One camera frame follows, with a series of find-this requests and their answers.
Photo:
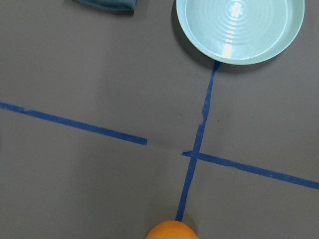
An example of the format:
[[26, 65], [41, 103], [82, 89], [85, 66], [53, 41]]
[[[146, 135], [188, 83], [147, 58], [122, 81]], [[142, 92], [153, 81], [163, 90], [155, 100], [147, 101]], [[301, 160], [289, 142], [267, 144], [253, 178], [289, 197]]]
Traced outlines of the orange fruit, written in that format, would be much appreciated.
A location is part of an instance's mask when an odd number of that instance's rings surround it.
[[186, 224], [169, 220], [152, 228], [145, 239], [199, 239], [199, 237]]

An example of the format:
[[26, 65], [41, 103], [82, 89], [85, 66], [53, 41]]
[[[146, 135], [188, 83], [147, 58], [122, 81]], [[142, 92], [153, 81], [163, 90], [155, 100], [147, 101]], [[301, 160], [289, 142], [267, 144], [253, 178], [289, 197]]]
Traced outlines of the light green plate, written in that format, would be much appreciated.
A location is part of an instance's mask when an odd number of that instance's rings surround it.
[[222, 63], [251, 65], [282, 53], [304, 20], [303, 0], [178, 0], [190, 43]]

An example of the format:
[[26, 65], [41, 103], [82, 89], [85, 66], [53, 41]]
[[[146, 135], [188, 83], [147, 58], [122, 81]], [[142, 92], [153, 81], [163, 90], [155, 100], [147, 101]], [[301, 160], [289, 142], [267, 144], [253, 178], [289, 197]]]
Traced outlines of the folded grey cloth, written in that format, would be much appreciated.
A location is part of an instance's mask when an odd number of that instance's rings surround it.
[[137, 0], [78, 0], [78, 2], [110, 11], [134, 11]]

